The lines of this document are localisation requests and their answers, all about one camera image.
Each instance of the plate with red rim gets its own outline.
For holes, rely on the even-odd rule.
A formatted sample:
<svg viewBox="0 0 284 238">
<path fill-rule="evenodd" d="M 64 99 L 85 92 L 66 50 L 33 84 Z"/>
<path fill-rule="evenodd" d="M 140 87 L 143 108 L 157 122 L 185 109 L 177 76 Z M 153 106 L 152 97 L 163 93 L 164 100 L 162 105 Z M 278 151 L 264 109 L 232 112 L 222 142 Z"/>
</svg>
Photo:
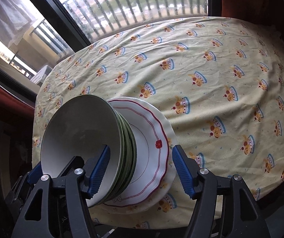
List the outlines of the plate with red rim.
<svg viewBox="0 0 284 238">
<path fill-rule="evenodd" d="M 131 127 L 137 163 L 128 187 L 102 207 L 113 213 L 142 212 L 159 202 L 174 181 L 172 147 L 177 144 L 176 135 L 165 116 L 148 102 L 132 97 L 112 98 L 108 102 Z"/>
</svg>

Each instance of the window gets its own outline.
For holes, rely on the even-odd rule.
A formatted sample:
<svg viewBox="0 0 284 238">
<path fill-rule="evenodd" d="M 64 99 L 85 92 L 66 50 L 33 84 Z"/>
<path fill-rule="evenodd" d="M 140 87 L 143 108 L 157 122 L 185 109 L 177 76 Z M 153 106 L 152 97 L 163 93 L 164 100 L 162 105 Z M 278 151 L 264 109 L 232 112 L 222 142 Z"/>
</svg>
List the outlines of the window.
<svg viewBox="0 0 284 238">
<path fill-rule="evenodd" d="M 38 93 L 44 77 L 73 53 L 30 0 L 0 0 L 0 69 L 16 81 Z"/>
<path fill-rule="evenodd" d="M 91 42 L 145 23 L 207 15 L 207 0 L 59 0 Z"/>
</svg>

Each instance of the silver screw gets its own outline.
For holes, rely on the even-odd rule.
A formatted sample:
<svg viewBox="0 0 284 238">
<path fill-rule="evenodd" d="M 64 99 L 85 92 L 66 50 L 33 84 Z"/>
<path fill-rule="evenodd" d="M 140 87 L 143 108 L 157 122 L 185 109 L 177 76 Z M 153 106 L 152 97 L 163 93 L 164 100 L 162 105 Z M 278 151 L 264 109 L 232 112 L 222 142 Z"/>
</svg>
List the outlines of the silver screw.
<svg viewBox="0 0 284 238">
<path fill-rule="evenodd" d="M 41 180 L 42 181 L 46 181 L 46 180 L 48 180 L 49 179 L 49 176 L 48 175 L 43 175 L 42 177 L 41 177 Z"/>
<path fill-rule="evenodd" d="M 209 171 L 208 171 L 208 169 L 206 169 L 206 168 L 201 168 L 201 169 L 200 169 L 200 173 L 201 173 L 202 175 L 206 175 L 206 174 L 209 173 Z"/>
<path fill-rule="evenodd" d="M 84 170 L 82 168 L 75 169 L 74 173 L 77 175 L 81 175 Z"/>
<path fill-rule="evenodd" d="M 240 175 L 234 175 L 233 177 L 235 178 L 236 181 L 242 180 L 242 177 Z"/>
</svg>

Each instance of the tablecloth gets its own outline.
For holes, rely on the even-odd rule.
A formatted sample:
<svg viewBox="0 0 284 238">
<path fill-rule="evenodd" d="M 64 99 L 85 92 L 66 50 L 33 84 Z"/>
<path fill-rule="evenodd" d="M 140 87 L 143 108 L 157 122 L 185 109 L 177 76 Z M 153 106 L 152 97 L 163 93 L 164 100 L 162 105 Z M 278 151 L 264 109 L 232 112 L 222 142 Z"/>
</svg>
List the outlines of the tablecloth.
<svg viewBox="0 0 284 238">
<path fill-rule="evenodd" d="M 151 103 L 189 157 L 215 175 L 240 174 L 256 200 L 284 181 L 284 43 L 274 29 L 231 18 L 167 20 L 78 51 L 54 68 L 37 96 L 33 165 L 53 114 L 82 94 Z M 221 203 L 219 197 L 216 218 Z M 101 206 L 90 213 L 112 226 L 173 228 L 188 225 L 194 205 L 176 176 L 145 212 L 134 213 L 137 205 L 128 215 Z"/>
</svg>

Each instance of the blue rubber grip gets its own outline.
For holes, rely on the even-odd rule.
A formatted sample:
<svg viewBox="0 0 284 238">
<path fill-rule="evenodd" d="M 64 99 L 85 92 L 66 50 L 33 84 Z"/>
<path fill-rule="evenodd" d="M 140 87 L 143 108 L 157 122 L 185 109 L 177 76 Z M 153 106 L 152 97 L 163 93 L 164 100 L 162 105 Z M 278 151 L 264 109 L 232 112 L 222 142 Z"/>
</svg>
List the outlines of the blue rubber grip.
<svg viewBox="0 0 284 238">
<path fill-rule="evenodd" d="M 106 146 L 90 175 L 89 189 L 87 191 L 90 198 L 92 198 L 98 192 L 102 179 L 105 175 L 109 160 L 110 148 Z"/>
<path fill-rule="evenodd" d="M 189 172 L 183 160 L 183 157 L 176 147 L 173 147 L 172 154 L 173 162 L 179 179 L 181 180 L 181 183 L 183 185 L 184 192 L 192 199 L 195 196 L 195 190 L 193 187 L 193 178 L 191 176 L 191 173 Z"/>
<path fill-rule="evenodd" d="M 38 162 L 38 164 L 31 170 L 31 172 L 27 176 L 27 182 L 32 185 L 36 184 L 38 180 L 42 177 L 43 171 L 41 162 Z"/>
</svg>

